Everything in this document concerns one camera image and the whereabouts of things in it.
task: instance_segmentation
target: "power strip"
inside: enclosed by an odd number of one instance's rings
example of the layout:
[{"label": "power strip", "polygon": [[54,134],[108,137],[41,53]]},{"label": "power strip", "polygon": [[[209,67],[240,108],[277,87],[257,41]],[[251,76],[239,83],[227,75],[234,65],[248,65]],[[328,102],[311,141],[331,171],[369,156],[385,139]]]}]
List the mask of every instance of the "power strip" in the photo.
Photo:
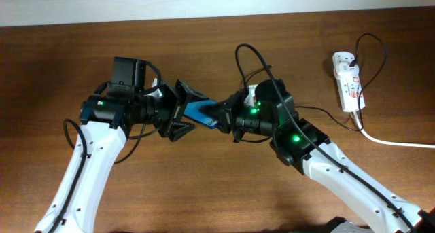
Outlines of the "power strip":
[{"label": "power strip", "polygon": [[[334,76],[337,79],[338,93],[340,94],[341,108],[344,112],[358,111],[358,96],[361,92],[360,68],[358,65],[350,67],[355,56],[350,52],[336,52],[332,57],[334,63]],[[366,106],[361,94],[360,107]]]}]

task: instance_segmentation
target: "blue object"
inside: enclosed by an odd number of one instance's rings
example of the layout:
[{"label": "blue object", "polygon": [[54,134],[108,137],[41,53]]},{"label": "blue object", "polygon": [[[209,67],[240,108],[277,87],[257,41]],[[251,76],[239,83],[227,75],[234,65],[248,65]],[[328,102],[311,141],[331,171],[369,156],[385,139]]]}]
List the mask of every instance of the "blue object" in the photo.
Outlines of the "blue object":
[{"label": "blue object", "polygon": [[198,122],[200,124],[204,124],[210,129],[214,129],[218,126],[218,121],[210,118],[209,116],[201,113],[199,109],[205,105],[215,104],[216,102],[213,100],[205,100],[205,101],[196,101],[193,103],[188,103],[186,109],[184,110],[184,115],[191,120]]}]

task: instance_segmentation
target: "green led light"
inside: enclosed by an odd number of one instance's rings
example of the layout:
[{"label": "green led light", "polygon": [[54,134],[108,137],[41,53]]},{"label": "green led light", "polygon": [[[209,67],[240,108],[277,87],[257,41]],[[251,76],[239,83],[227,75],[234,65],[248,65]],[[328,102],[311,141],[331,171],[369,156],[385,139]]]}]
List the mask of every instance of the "green led light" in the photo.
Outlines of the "green led light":
[{"label": "green led light", "polygon": [[292,137],[292,140],[293,140],[293,142],[298,142],[298,141],[300,141],[300,137],[298,135],[294,135]]}]

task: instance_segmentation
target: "wooden table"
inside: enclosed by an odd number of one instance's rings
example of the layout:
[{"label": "wooden table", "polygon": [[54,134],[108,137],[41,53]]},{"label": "wooden table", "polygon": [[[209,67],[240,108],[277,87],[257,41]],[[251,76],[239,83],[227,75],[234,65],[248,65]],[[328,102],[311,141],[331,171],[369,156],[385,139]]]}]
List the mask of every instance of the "wooden table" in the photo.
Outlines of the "wooden table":
[{"label": "wooden table", "polygon": [[[168,82],[183,79],[222,100],[239,87],[235,47],[251,43],[274,64],[297,105],[345,121],[331,57],[353,52],[364,32],[389,48],[385,69],[365,93],[367,132],[433,143],[433,7],[1,28],[0,232],[32,232],[44,216],[71,157],[61,122],[77,119],[81,102],[111,78],[114,56],[152,61]],[[382,50],[365,39],[361,56],[367,82]],[[241,58],[247,72],[260,67],[248,51]],[[263,73],[253,78],[262,79]],[[434,207],[434,150],[380,145],[324,113],[299,112],[383,185],[425,210]],[[282,165],[268,143],[235,144],[230,135],[198,127],[176,143],[146,138],[114,166],[94,231],[258,232],[335,216],[364,224],[333,193]]]}]

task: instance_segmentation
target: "black wire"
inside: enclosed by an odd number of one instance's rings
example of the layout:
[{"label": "black wire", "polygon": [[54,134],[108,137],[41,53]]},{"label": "black wire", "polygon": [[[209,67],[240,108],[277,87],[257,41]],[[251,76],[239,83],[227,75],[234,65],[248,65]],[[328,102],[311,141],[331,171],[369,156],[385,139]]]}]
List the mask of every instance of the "black wire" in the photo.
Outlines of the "black wire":
[{"label": "black wire", "polygon": [[239,49],[240,47],[242,47],[242,45],[238,45],[236,48],[236,63],[237,63],[237,68],[239,68],[239,72],[240,75],[242,76],[242,80],[243,80],[243,87],[245,89],[245,94],[248,95],[249,94],[249,87],[247,85],[247,81],[246,81],[246,77],[245,74],[243,73],[242,67],[240,66],[240,61],[239,61]]},{"label": "black wire", "polygon": [[272,142],[273,142],[273,145],[276,148],[278,148],[278,144],[277,144],[277,128],[278,128],[278,126],[274,127],[273,131],[272,131]]},{"label": "black wire", "polygon": [[240,139],[240,141],[244,141],[244,142],[248,142],[248,143],[263,143],[265,141],[268,141],[269,139],[270,139],[270,137],[266,137],[264,139],[259,139],[259,140],[255,140],[255,141],[245,140],[245,139]]},{"label": "black wire", "polygon": [[107,85],[110,84],[110,81],[103,82],[98,88],[94,91],[94,94],[101,94],[106,89]]},{"label": "black wire", "polygon": [[155,85],[154,87],[151,87],[151,88],[144,90],[142,93],[143,95],[153,93],[154,91],[156,91],[160,87],[160,85],[162,83],[162,74],[160,73],[160,70],[158,70],[158,68],[150,62],[147,62],[147,66],[149,66],[156,73],[158,81],[157,81],[157,85]]},{"label": "black wire", "polygon": [[236,129],[236,131],[233,132],[233,137],[234,137],[234,139],[235,139],[236,141],[243,141],[243,142],[248,142],[248,143],[262,143],[262,142],[268,141],[268,140],[270,139],[270,137],[266,137],[266,138],[258,139],[258,140],[245,140],[245,139],[238,139],[238,138],[237,138],[237,133],[238,133],[240,130],[241,130],[241,129],[238,128],[238,129]]},{"label": "black wire", "polygon": [[248,74],[247,76],[249,76],[246,80],[246,83],[249,83],[249,81],[251,80],[251,78],[259,73],[261,73],[262,71],[264,71],[266,69],[262,68],[262,69],[258,69],[256,71],[253,71],[252,73]]},{"label": "black wire", "polygon": [[361,131],[360,129],[354,129],[354,128],[350,128],[342,123],[340,123],[336,118],[334,118],[331,113],[329,113],[328,111],[326,111],[325,109],[319,108],[319,107],[307,107],[307,106],[295,106],[294,108],[305,108],[305,109],[314,109],[314,110],[319,110],[319,111],[323,111],[324,113],[328,114],[328,116],[334,120],[334,122],[336,122],[338,125],[342,126],[343,128],[350,130],[350,131]]},{"label": "black wire", "polygon": [[[153,129],[153,131],[149,131],[148,133],[145,133],[145,134],[141,135],[140,137],[143,138],[143,137],[150,136],[150,135],[154,134],[155,132],[157,132],[159,129],[160,129],[160,127],[157,127],[155,129]],[[139,135],[129,137],[129,139],[138,139],[138,138],[139,138]]]},{"label": "black wire", "polygon": [[261,56],[259,51],[257,51],[257,49],[255,49],[253,46],[251,46],[251,45],[249,45],[247,43],[242,43],[242,44],[240,44],[237,47],[240,48],[242,46],[245,46],[245,47],[249,48],[250,50],[252,50],[256,54],[256,56],[258,57],[260,62],[262,63],[263,67],[266,69],[266,72],[267,72],[269,78],[272,81],[273,88],[275,89],[275,92],[277,93],[277,95],[279,97],[279,100],[281,101],[281,104],[283,105],[283,107],[285,109],[285,112],[289,116],[289,120],[292,122],[293,126],[296,128],[296,130],[299,132],[299,134],[301,134],[304,137],[304,139],[306,139],[317,151],[319,151],[329,161],[331,161],[333,164],[335,164],[337,167],[339,167],[342,171],[345,171],[346,173],[351,175],[353,178],[355,178],[357,181],[359,181],[364,186],[366,186],[369,190],[371,190],[373,193],[375,193],[378,197],[380,197],[385,203],[387,203],[388,206],[390,206],[393,209],[393,211],[395,213],[397,213],[397,215],[409,227],[411,232],[416,233],[416,230],[415,230],[414,226],[403,215],[402,211],[400,211],[388,198],[386,198],[381,192],[379,192],[371,184],[367,183],[367,181],[363,180],[361,177],[359,177],[354,172],[352,172],[350,169],[348,169],[344,164],[341,164],[341,163],[337,162],[333,157],[329,156],[329,154],[327,154],[322,148],[320,148],[318,145],[314,144],[314,142],[312,142],[312,140],[310,140],[310,138],[308,138],[308,136],[300,129],[300,127],[298,126],[296,121],[293,119],[293,117],[292,117],[292,115],[290,113],[290,110],[288,109],[287,105],[285,104],[285,101],[284,101],[284,99],[283,99],[283,97],[282,97],[282,95],[281,95],[281,93],[280,93],[280,91],[278,89],[278,86],[275,83],[275,78],[273,77],[273,74],[272,74],[271,70],[267,67],[266,61],[263,59],[263,57]]},{"label": "black wire", "polygon": [[355,45],[355,60],[353,60],[350,64],[350,67],[355,66],[358,63],[358,56],[359,56],[359,47],[360,47],[360,40],[364,37],[364,36],[371,36],[374,39],[376,39],[383,48],[384,51],[384,59],[382,61],[381,67],[379,67],[379,70],[375,73],[375,75],[373,75],[373,77],[367,82],[367,84],[362,87],[360,94],[358,95],[358,110],[360,111],[360,121],[361,121],[361,128],[358,131],[361,131],[364,129],[364,123],[362,121],[362,112],[361,112],[361,95],[363,93],[363,91],[367,88],[367,86],[373,81],[375,80],[375,78],[378,76],[378,74],[381,72],[381,70],[383,69],[383,67],[385,66],[385,63],[387,62],[387,58],[388,58],[388,50],[387,50],[387,46],[382,42],[381,39],[379,39],[376,35],[372,34],[372,33],[363,33],[358,40],[356,41],[356,45]]},{"label": "black wire", "polygon": [[57,227],[59,226],[59,224],[63,220],[63,216],[67,212],[69,203],[71,201],[71,198],[73,197],[75,187],[77,186],[77,182],[79,181],[80,174],[83,171],[84,163],[88,157],[88,146],[86,145],[86,139],[84,138],[83,132],[80,129],[80,127],[73,120],[70,120],[70,119],[66,119],[63,121],[63,131],[64,131],[65,136],[67,138],[68,144],[74,149],[74,144],[71,142],[71,139],[69,138],[69,135],[68,135],[67,123],[70,123],[75,128],[75,130],[79,134],[80,140],[82,141],[82,146],[83,146],[82,159],[80,160],[79,167],[77,169],[77,172],[75,173],[73,183],[71,184],[71,187],[69,188],[67,198],[65,199],[65,203],[63,204],[59,215],[54,220],[53,226],[50,228],[48,233],[53,233],[54,231],[56,231]]},{"label": "black wire", "polygon": [[137,146],[139,145],[139,142],[141,142],[142,134],[143,134],[144,130],[145,130],[145,124],[142,125],[141,133],[139,134],[139,137],[135,143],[135,146],[133,146],[133,148],[131,149],[131,151],[127,155],[125,155],[123,158],[119,159],[118,161],[115,161],[114,164],[120,164],[121,162],[127,160],[127,158],[129,156],[131,156],[131,154],[133,154],[133,152],[135,152]]}]

